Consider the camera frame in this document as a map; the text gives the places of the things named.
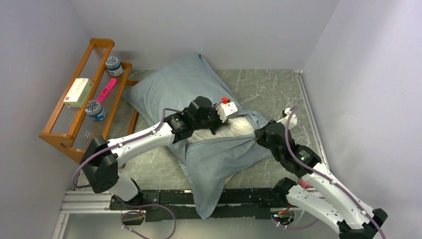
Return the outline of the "white pillow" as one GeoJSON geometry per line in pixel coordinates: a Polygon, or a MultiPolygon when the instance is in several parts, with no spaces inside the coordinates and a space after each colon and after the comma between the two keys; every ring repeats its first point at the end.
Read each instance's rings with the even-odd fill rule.
{"type": "Polygon", "coordinates": [[[209,129],[196,130],[191,137],[187,139],[188,143],[197,143],[204,140],[220,137],[238,137],[253,133],[254,128],[244,116],[238,116],[229,119],[227,124],[223,125],[215,134],[209,129]]]}

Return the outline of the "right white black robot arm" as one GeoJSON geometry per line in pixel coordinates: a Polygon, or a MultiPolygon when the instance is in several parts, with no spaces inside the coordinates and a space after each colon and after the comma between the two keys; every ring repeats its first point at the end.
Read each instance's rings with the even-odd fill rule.
{"type": "Polygon", "coordinates": [[[283,178],[271,189],[278,206],[291,204],[304,209],[331,227],[341,239],[372,239],[380,233],[388,214],[354,196],[317,153],[295,143],[282,123],[272,120],[254,134],[258,145],[270,150],[288,172],[302,178],[322,195],[321,198],[312,195],[293,180],[283,178]]]}

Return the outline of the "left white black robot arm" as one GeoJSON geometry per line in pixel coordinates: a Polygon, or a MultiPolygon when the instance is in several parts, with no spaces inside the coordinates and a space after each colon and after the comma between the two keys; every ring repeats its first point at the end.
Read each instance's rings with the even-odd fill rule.
{"type": "Polygon", "coordinates": [[[228,98],[213,104],[203,96],[196,97],[181,111],[164,108],[159,122],[147,129],[121,138],[93,138],[77,172],[84,173],[94,193],[109,192],[129,209],[137,209],[143,202],[143,192],[133,179],[119,175],[119,167],[155,148],[188,139],[197,130],[216,134],[237,111],[228,98]]]}

